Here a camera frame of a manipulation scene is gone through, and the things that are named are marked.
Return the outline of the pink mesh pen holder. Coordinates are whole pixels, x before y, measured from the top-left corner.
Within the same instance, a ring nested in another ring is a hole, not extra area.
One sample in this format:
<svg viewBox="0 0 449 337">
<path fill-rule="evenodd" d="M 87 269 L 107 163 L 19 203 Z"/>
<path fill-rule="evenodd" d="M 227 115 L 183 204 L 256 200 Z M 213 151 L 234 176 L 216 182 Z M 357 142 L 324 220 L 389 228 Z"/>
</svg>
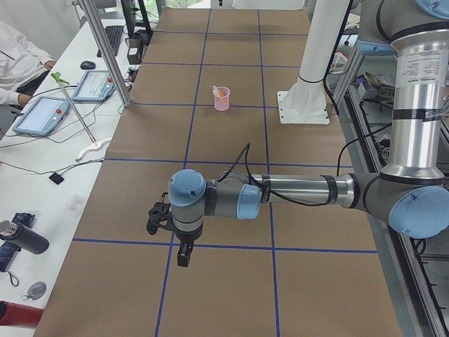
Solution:
<svg viewBox="0 0 449 337">
<path fill-rule="evenodd" d="M 213 97 L 214 106 L 218 111 L 226 111 L 229 109 L 229 96 L 231 91 L 225 86 L 214 86 Z"/>
</svg>

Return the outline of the clear plastic packet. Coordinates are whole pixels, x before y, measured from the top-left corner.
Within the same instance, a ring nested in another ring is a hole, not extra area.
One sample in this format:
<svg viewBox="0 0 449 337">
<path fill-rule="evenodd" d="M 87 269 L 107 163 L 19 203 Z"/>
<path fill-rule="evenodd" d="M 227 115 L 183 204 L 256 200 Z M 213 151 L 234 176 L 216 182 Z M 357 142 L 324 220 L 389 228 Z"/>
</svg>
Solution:
<svg viewBox="0 0 449 337">
<path fill-rule="evenodd" d="M 64 207 L 64 212 L 74 218 L 78 218 L 84 210 L 86 199 L 78 194 L 71 196 Z"/>
</svg>

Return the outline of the small black square device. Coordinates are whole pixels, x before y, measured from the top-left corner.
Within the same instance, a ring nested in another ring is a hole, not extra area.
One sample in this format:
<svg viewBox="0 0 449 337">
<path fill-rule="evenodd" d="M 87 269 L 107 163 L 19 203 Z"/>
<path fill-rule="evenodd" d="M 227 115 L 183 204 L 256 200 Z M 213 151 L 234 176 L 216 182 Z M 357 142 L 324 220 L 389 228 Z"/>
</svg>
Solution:
<svg viewBox="0 0 449 337">
<path fill-rule="evenodd" d="M 64 177 L 57 172 L 53 172 L 48 178 L 56 185 L 59 185 L 65 180 Z"/>
</svg>

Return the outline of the round silver tag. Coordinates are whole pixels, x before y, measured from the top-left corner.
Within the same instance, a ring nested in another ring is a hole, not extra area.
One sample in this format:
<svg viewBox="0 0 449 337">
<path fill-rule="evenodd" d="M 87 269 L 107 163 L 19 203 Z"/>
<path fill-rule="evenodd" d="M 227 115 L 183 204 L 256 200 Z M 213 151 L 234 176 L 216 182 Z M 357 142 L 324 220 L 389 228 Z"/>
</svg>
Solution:
<svg viewBox="0 0 449 337">
<path fill-rule="evenodd" d="M 23 300 L 38 300 L 46 293 L 47 284 L 43 281 L 32 284 L 25 295 L 22 295 Z"/>
</svg>

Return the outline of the black water bottle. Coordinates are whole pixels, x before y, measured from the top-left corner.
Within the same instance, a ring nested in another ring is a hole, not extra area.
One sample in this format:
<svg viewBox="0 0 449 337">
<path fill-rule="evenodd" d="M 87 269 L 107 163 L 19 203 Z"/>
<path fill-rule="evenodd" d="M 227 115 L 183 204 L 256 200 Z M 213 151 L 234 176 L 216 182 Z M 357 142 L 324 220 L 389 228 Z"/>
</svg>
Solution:
<svg viewBox="0 0 449 337">
<path fill-rule="evenodd" d="M 33 254 L 41 254 L 49 247 L 49 241 L 45 237 L 9 220 L 1 221 L 1 239 Z"/>
</svg>

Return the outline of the dark blue folded umbrella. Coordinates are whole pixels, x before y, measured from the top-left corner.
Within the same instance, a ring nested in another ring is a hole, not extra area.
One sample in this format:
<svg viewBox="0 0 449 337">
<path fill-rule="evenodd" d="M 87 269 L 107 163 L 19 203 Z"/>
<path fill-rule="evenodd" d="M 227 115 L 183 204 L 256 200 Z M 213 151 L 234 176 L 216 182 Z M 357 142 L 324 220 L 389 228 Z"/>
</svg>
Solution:
<svg viewBox="0 0 449 337">
<path fill-rule="evenodd" d="M 24 225 L 28 228 L 32 227 L 32 222 L 35 219 L 35 215 L 31 213 L 16 213 L 12 219 L 13 223 Z M 14 256 L 14 254 L 20 251 L 20 247 L 14 243 L 3 241 L 1 245 L 0 255 L 0 271 L 6 272 L 8 266 Z"/>
</svg>

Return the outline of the red bottle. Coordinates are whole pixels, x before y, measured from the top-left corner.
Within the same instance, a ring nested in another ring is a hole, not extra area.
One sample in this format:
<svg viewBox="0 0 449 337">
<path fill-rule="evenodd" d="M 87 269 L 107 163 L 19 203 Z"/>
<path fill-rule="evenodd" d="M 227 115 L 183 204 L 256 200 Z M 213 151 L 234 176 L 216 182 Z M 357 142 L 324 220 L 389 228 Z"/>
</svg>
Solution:
<svg viewBox="0 0 449 337">
<path fill-rule="evenodd" d="M 43 309 L 28 305 L 1 301 L 1 325 L 35 329 L 43 315 Z"/>
</svg>

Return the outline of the far blue teach pendant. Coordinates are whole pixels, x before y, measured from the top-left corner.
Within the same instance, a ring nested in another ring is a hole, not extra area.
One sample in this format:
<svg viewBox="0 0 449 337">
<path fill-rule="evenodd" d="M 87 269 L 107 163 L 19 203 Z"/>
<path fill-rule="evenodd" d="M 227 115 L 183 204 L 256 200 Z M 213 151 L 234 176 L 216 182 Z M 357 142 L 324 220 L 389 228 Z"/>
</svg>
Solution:
<svg viewBox="0 0 449 337">
<path fill-rule="evenodd" d="M 78 83 L 72 100 L 78 103 L 98 103 L 114 91 L 112 77 L 107 70 L 86 70 Z"/>
</svg>

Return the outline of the near blue teach pendant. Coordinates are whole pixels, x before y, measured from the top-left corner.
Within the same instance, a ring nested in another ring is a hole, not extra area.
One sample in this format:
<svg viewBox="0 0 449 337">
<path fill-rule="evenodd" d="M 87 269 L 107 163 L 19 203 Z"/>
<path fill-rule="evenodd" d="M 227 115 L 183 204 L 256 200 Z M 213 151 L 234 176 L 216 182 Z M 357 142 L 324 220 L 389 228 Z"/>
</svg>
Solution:
<svg viewBox="0 0 449 337">
<path fill-rule="evenodd" d="M 40 97 L 26 110 L 13 131 L 29 136 L 47 136 L 62 121 L 69 108 L 67 99 Z"/>
</svg>

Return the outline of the black computer mouse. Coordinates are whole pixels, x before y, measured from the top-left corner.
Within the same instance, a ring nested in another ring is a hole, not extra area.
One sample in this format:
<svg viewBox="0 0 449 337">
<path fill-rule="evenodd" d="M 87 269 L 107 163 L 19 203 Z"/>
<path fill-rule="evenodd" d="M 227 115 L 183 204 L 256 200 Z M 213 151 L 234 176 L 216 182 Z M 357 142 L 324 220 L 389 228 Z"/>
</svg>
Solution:
<svg viewBox="0 0 449 337">
<path fill-rule="evenodd" d="M 80 68 L 82 70 L 94 70 L 96 68 L 96 64 L 93 61 L 84 60 L 81 62 Z"/>
</svg>

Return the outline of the black brown box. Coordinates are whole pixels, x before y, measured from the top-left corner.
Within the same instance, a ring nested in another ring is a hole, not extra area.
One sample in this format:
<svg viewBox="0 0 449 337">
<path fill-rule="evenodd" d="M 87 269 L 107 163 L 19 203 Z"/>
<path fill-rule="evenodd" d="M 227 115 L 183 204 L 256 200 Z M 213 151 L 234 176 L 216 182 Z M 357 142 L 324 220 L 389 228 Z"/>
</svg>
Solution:
<svg viewBox="0 0 449 337">
<path fill-rule="evenodd" d="M 147 50 L 147 34 L 136 32 L 128 40 L 127 59 L 130 65 L 139 65 Z"/>
</svg>

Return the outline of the black keyboard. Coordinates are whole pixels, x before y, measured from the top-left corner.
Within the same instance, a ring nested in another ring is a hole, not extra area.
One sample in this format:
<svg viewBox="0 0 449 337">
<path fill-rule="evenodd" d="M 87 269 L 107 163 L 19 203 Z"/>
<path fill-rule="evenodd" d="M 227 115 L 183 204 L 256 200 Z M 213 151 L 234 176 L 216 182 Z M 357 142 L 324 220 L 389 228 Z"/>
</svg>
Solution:
<svg viewBox="0 0 449 337">
<path fill-rule="evenodd" d="M 105 27 L 105 33 L 115 56 L 119 53 L 123 31 L 123 25 L 109 25 Z"/>
</svg>

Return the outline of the seated person in white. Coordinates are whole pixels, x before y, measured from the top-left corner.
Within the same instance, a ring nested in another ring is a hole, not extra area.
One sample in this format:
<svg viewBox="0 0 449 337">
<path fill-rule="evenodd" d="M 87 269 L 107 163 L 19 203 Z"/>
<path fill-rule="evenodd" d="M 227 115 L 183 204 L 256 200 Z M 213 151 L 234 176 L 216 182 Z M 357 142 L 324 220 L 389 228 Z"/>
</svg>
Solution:
<svg viewBox="0 0 449 337">
<path fill-rule="evenodd" d="M 55 61 L 27 37 L 1 23 L 1 104 L 25 106 Z"/>
</svg>

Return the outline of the black monitor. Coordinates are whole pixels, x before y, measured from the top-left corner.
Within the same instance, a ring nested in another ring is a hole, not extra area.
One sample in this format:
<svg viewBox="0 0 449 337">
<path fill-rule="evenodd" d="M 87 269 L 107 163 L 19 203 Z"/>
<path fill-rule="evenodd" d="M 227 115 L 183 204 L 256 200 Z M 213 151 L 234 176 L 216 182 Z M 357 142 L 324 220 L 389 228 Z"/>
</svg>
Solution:
<svg viewBox="0 0 449 337">
<path fill-rule="evenodd" d="M 130 39 L 136 39 L 138 34 L 151 39 L 153 31 L 147 16 L 143 0 L 120 0 L 123 16 L 126 21 L 127 34 Z"/>
</svg>

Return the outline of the aluminium frame post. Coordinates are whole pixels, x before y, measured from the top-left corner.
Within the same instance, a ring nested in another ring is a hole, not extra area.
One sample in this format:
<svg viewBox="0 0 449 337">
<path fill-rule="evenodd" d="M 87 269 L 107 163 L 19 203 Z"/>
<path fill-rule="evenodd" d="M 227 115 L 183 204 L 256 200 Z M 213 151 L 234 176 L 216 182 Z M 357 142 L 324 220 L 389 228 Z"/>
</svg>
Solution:
<svg viewBox="0 0 449 337">
<path fill-rule="evenodd" d="M 116 92 L 119 94 L 122 105 L 128 107 L 131 104 L 130 94 L 124 83 L 119 64 L 107 38 L 106 31 L 100 19 L 98 9 L 92 0 L 78 0 L 81 10 L 84 12 L 88 24 L 91 28 L 94 40 L 101 52 L 102 58 L 112 76 Z"/>
</svg>

